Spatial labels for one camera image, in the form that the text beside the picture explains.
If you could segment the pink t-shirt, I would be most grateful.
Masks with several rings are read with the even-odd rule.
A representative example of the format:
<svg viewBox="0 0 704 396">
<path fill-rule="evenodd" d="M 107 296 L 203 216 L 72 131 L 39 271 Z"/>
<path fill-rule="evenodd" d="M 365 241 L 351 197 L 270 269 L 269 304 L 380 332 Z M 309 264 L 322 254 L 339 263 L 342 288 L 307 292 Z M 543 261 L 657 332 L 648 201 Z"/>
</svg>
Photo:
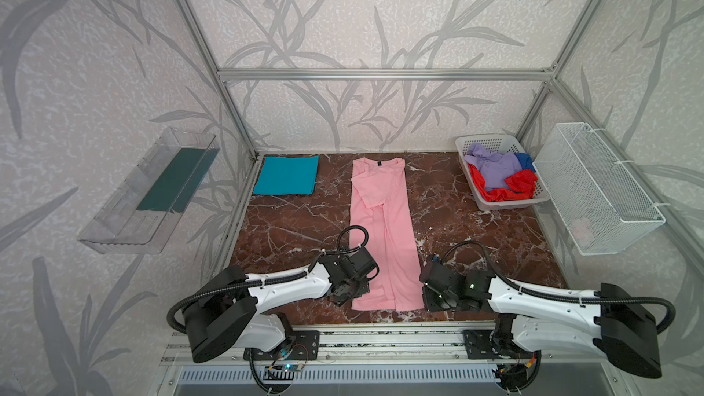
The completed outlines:
<svg viewBox="0 0 704 396">
<path fill-rule="evenodd" d="M 408 202 L 405 161 L 353 161 L 350 224 L 368 231 L 365 248 L 379 266 L 355 311 L 410 312 L 424 307 L 421 264 Z"/>
</svg>

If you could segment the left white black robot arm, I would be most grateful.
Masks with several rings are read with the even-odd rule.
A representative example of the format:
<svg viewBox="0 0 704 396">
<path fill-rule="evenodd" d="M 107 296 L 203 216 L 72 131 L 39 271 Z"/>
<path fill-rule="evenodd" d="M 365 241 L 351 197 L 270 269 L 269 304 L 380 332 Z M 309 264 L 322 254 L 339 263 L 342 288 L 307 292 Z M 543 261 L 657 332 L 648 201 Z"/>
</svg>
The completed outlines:
<svg viewBox="0 0 704 396">
<path fill-rule="evenodd" d="M 174 304 L 167 323 L 188 337 L 195 363 L 231 348 L 279 353 L 293 345 L 295 334 L 287 317 L 273 309 L 318 299 L 341 306 L 368 293 L 379 273 L 365 247 L 322 252 L 304 267 L 269 274 L 246 274 L 231 266 Z"/>
</svg>

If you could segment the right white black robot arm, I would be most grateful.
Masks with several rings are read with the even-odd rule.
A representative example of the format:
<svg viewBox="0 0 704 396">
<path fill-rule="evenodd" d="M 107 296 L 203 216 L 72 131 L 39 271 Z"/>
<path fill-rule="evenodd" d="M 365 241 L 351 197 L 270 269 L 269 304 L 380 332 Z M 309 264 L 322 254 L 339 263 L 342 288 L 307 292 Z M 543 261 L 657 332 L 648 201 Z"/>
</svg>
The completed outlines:
<svg viewBox="0 0 704 396">
<path fill-rule="evenodd" d="M 493 271 L 460 274 L 430 261 L 420 274 L 428 311 L 493 313 L 493 330 L 466 330 L 470 359 L 528 361 L 567 353 L 606 359 L 619 370 L 659 379 L 657 322 L 644 303 L 605 283 L 598 291 L 559 290 Z"/>
</svg>

